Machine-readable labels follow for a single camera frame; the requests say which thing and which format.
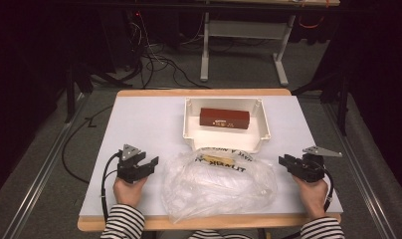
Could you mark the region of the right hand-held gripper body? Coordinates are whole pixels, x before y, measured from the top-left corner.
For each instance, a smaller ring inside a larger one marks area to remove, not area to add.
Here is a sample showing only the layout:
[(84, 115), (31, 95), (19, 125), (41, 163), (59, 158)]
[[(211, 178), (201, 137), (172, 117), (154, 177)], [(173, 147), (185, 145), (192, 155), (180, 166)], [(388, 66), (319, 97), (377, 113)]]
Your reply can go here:
[(301, 161), (297, 164), (294, 175), (305, 182), (317, 182), (324, 178), (325, 167), (323, 158), (342, 157), (341, 152), (332, 151), (319, 146), (311, 146), (303, 151)]

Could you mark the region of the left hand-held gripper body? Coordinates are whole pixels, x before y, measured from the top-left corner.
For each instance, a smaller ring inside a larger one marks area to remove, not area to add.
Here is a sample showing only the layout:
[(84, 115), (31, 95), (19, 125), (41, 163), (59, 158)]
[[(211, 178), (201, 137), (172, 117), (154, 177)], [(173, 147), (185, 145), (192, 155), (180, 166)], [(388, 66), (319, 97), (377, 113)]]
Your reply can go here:
[(133, 183), (145, 177), (140, 172), (139, 165), (132, 165), (131, 158), (142, 151), (134, 146), (125, 144), (117, 164), (117, 177), (128, 183)]

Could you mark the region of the white plastic bin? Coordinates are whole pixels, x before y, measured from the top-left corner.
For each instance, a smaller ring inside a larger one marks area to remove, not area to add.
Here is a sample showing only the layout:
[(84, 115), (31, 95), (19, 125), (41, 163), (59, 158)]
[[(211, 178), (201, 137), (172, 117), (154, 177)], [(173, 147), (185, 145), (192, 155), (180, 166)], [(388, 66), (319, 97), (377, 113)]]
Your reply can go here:
[[(202, 108), (249, 112), (249, 127), (238, 129), (200, 125)], [(183, 138), (193, 150), (221, 147), (257, 153), (261, 145), (271, 138), (263, 101), (256, 98), (186, 98)]]

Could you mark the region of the clear plastic bag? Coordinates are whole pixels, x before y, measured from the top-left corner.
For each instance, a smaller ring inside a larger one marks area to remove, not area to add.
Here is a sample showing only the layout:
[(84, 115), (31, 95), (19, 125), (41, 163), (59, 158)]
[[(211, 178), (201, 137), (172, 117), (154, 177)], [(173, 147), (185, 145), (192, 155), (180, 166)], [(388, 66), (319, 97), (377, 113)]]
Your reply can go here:
[(277, 194), (274, 168), (244, 150), (202, 147), (165, 163), (161, 198), (173, 223), (256, 213)]

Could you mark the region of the red rectangular box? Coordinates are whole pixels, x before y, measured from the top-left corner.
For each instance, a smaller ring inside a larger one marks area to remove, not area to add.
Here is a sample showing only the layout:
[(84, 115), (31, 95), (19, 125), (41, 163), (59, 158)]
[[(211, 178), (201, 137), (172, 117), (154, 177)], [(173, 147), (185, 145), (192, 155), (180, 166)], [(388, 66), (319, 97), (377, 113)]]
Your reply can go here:
[(250, 124), (250, 113), (246, 111), (202, 108), (200, 125), (247, 129)]

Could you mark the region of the person's left hand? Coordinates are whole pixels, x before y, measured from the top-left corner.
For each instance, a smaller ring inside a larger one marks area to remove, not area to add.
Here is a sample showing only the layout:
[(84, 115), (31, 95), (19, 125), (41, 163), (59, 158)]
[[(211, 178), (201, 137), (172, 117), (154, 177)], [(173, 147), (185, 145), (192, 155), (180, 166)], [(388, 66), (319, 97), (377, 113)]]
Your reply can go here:
[(113, 185), (113, 194), (118, 204), (125, 204), (136, 207), (142, 195), (142, 188), (147, 177), (134, 183), (128, 183), (121, 178), (117, 178)]

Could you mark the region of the person's right hand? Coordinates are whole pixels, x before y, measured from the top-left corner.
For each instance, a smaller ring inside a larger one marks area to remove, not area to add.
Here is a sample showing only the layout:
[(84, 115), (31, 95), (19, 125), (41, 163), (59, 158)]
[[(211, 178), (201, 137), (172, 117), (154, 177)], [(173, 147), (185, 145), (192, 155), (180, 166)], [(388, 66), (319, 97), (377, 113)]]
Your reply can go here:
[(324, 204), (328, 186), (324, 180), (317, 182), (305, 182), (294, 176), (293, 180), (300, 190), (301, 202), (310, 220), (325, 216)]

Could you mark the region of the white table mat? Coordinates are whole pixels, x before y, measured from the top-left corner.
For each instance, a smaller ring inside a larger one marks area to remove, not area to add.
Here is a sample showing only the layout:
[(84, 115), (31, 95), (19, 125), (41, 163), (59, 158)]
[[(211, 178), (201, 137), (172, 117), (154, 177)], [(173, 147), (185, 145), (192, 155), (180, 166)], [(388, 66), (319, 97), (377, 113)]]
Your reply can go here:
[[(192, 151), (183, 138), (185, 99), (196, 97), (123, 97), (115, 99), (114, 106), (100, 146), (95, 169), (83, 203), (82, 217), (102, 216), (101, 176), (116, 164), (108, 159), (127, 143), (142, 149), (147, 157), (159, 157), (155, 172), (149, 176), (143, 189), (139, 209), (146, 216), (164, 216), (161, 201), (165, 163), (181, 153)], [(224, 98), (256, 98), (263, 101), (271, 138), (251, 155), (274, 168), (278, 186), (277, 198), (262, 211), (266, 214), (299, 214), (304, 209), (299, 192), (287, 170), (278, 164), (284, 154), (296, 157), (314, 145), (299, 101), (294, 96), (244, 96)]]

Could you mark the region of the black metal stand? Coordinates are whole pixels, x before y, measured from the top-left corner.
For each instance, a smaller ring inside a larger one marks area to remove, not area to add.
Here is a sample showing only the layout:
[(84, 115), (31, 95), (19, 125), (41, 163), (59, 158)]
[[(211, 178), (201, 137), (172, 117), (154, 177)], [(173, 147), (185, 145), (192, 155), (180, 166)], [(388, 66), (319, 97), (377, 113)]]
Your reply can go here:
[(324, 76), (292, 91), (293, 96), (315, 90), (321, 90), (320, 101), (325, 104), (338, 102), (336, 125), (343, 135), (346, 135), (345, 120), (348, 112), (349, 77), (343, 69), (334, 70)]
[(71, 63), (66, 73), (66, 93), (67, 93), (67, 117), (66, 122), (71, 122), (76, 114), (75, 86), (78, 86), (84, 94), (90, 94), (94, 87), (91, 83), (91, 76), (96, 75), (108, 83), (120, 87), (131, 89), (132, 85), (126, 84), (116, 78), (104, 73), (97, 68), (80, 62)]

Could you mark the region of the person's striped shirt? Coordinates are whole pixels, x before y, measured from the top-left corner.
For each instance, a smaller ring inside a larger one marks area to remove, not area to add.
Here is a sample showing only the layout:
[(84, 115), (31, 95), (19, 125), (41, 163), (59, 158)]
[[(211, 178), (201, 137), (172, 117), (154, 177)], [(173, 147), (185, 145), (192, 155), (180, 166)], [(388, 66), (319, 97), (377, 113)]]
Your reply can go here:
[(258, 239), (257, 231), (196, 230), (188, 239)]

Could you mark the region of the metal floor rail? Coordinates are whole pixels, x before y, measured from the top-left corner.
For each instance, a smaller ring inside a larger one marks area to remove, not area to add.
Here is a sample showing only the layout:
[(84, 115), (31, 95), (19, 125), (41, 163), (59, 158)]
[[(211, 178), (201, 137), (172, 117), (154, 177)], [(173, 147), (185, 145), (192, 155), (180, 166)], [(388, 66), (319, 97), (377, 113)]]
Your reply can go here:
[(371, 188), (371, 185), (364, 174), (364, 171), (347, 136), (342, 133), (337, 124), (336, 112), (329, 104), (324, 104), (322, 107), (341, 142), (344, 156), (349, 162), (349, 167), (352, 171), (353, 178), (358, 186), (361, 197), (364, 200), (364, 203), (373, 219), (379, 235), (382, 239), (397, 239), (397, 236), (395, 235), (394, 230), (381, 206), (380, 200), (377, 198), (374, 190)]
[(89, 94), (80, 93), (78, 95), (77, 99), (75, 100), (76, 111), (73, 113), (71, 119), (64, 123), (62, 130), (50, 148), (48, 155), (40, 167), (40, 170), (37, 173), (33, 183), (28, 189), (27, 194), (22, 200), (15, 216), (11, 220), (8, 228), (5, 230), (2, 239), (18, 239), (58, 161), (58, 154), (65, 145), (67, 136), (77, 120), (78, 115), (86, 105), (89, 97)]

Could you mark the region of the white desk frame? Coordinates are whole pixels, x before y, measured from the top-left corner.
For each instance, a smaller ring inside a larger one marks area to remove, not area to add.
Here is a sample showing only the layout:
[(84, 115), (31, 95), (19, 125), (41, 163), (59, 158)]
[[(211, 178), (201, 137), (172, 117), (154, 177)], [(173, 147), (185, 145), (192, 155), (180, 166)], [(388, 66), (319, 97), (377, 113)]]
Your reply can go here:
[[(340, 0), (203, 0), (208, 6), (214, 3), (243, 3), (269, 6), (318, 7), (328, 9), (340, 4)], [(292, 14), (286, 17), (282, 23), (267, 23), (254, 20), (212, 20), (210, 13), (203, 14), (203, 52), (201, 57), (200, 81), (209, 79), (209, 40), (211, 37), (227, 37), (242, 39), (277, 40), (280, 49), (271, 54), (280, 85), (286, 87), (289, 84), (285, 68), (282, 62), (295, 21), (300, 17)]]

